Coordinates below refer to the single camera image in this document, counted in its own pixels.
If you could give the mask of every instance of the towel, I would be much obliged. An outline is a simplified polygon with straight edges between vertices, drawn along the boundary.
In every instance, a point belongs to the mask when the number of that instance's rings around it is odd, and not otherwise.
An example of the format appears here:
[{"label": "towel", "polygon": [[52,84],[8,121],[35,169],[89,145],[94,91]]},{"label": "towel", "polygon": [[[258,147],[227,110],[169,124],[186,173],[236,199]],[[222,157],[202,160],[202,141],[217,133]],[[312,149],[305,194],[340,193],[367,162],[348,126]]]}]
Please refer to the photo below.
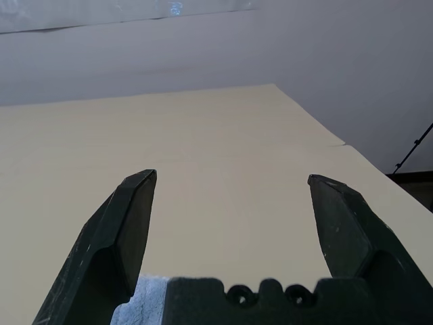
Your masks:
[{"label": "towel", "polygon": [[111,325],[161,325],[168,280],[140,275],[134,296],[116,308]]}]

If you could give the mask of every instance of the white wall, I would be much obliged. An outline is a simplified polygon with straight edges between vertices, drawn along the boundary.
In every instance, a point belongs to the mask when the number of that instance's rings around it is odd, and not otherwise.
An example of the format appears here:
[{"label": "white wall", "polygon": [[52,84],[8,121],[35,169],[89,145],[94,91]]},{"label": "white wall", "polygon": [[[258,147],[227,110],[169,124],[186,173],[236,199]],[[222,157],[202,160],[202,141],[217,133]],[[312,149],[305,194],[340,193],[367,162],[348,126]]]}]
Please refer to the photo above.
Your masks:
[{"label": "white wall", "polygon": [[[0,105],[277,83],[383,172],[433,121],[433,1],[259,10],[0,35]],[[401,169],[433,169],[433,134]]]}]

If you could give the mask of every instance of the beige table surface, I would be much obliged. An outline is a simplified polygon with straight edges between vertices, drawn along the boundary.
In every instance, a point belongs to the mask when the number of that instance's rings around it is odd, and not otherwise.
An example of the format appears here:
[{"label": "beige table surface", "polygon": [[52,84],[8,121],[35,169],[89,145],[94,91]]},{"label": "beige table surface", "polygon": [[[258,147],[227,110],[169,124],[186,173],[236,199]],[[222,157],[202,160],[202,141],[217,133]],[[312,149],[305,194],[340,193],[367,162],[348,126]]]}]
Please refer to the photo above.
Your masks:
[{"label": "beige table surface", "polygon": [[142,273],[329,276],[307,177],[360,191],[433,282],[433,215],[274,85],[0,107],[0,323],[30,324],[81,227],[157,169]]}]

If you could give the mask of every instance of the dark plastic part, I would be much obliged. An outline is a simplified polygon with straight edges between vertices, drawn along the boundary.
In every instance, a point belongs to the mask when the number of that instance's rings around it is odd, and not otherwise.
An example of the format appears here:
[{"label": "dark plastic part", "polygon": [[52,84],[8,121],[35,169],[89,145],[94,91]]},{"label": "dark plastic part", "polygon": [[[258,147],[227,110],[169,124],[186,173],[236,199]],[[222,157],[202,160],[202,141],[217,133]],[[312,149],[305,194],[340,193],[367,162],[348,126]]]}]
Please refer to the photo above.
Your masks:
[{"label": "dark plastic part", "polygon": [[129,176],[86,222],[34,325],[110,323],[137,285],[155,185],[154,170]]},{"label": "dark plastic part", "polygon": [[226,299],[217,279],[177,278],[167,286],[162,325],[382,324],[362,279],[320,280],[314,296],[311,307],[297,306],[269,279],[260,284],[255,304],[239,308]]},{"label": "dark plastic part", "polygon": [[433,324],[432,287],[362,195],[320,175],[311,175],[309,185],[320,245],[332,276],[364,279],[391,324]]}]

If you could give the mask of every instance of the screw hole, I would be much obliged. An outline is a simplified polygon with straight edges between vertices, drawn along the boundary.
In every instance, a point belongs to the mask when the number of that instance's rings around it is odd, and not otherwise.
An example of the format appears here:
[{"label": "screw hole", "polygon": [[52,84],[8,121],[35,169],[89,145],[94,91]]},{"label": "screw hole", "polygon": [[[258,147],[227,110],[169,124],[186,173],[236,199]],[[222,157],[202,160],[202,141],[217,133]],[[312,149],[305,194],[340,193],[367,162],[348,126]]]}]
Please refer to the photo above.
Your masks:
[{"label": "screw hole", "polygon": [[287,287],[285,295],[288,301],[297,307],[311,307],[314,305],[314,296],[299,284]]},{"label": "screw hole", "polygon": [[227,299],[242,308],[251,307],[256,303],[256,295],[247,286],[232,286],[227,293]]}]

